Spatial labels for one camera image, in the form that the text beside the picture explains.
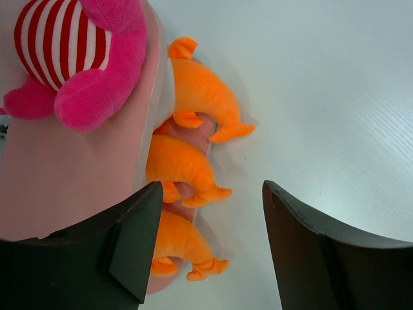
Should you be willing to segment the orange plush toy right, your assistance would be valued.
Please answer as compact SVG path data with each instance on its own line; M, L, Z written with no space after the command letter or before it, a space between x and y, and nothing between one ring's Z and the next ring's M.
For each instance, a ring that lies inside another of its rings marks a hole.
M212 70L192 59L196 48L197 42L190 37L175 39L168 48L175 85L174 121L181 127L196 129L203 124L199 113L210 116L219 125L209 137L212 143L226 143L253 133L255 126L242 122L231 89Z

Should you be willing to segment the pink two-tier wooden shelf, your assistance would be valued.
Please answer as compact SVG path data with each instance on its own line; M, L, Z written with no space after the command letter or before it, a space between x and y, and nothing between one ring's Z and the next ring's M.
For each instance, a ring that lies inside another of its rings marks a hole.
M175 100L165 31L154 9L143 5L148 54L143 75L125 106L100 129L80 133L55 117L12 120L1 147L1 236L44 237L120 202L146 184L145 167L168 142L174 150L197 150L207 166L208 136L215 123L198 129L176 125Z

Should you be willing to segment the white pink plush face down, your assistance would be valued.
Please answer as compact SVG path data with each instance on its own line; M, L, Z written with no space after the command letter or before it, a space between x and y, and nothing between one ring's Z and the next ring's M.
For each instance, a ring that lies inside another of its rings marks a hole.
M141 1L2 1L1 113L94 130L137 85L146 44Z

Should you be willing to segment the orange plush toy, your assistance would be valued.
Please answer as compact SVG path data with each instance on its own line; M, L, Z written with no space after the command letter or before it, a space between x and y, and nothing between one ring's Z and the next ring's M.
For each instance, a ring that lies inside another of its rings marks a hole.
M210 116L219 125L209 137L212 143L226 143L253 133L255 126L242 122L231 89L212 70L192 59L196 48L197 42L190 37L175 39L168 48L175 85L174 121L181 127L196 129L203 124L199 113Z
M190 185L194 194L182 200L182 206L186 208L200 208L232 195L231 189L217 186L214 170L200 150L164 134L154 134L150 143L146 182L153 181L161 183L165 203L173 203L182 198L175 183Z
M169 211L162 211L150 273L156 277L176 274L178 267L172 258L180 258L192 265L186 279L202 281L219 275L230 265L228 260L216 258L196 226Z

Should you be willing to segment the orange plush toy left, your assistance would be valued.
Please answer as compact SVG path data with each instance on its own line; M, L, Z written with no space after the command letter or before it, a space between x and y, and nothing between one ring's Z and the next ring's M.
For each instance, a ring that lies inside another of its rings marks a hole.
M169 211L162 211L150 273L156 277L176 274L178 267L172 258L180 258L192 265L186 279L202 281L219 275L230 265L228 260L216 258L196 226Z

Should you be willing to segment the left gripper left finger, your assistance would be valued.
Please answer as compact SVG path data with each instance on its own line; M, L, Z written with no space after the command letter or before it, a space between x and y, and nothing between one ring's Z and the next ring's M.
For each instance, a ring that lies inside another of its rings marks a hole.
M137 309L144 301L162 209L152 182L43 239L1 241L2 309Z

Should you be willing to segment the orange plush toy middle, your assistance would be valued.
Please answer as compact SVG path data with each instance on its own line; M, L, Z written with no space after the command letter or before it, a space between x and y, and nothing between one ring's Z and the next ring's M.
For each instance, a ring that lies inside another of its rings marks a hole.
M165 203L173 203L182 198L175 183L190 185L194 194L182 200L182 206L186 208L200 208L232 195L231 189L217 186L214 170L200 150L164 134L154 134L150 143L146 182L153 181L161 183Z

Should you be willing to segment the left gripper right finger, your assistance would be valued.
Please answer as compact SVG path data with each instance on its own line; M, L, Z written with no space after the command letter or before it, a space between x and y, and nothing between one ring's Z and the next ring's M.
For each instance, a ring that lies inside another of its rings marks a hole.
M343 223L273 181L263 210L283 309L411 309L412 244Z

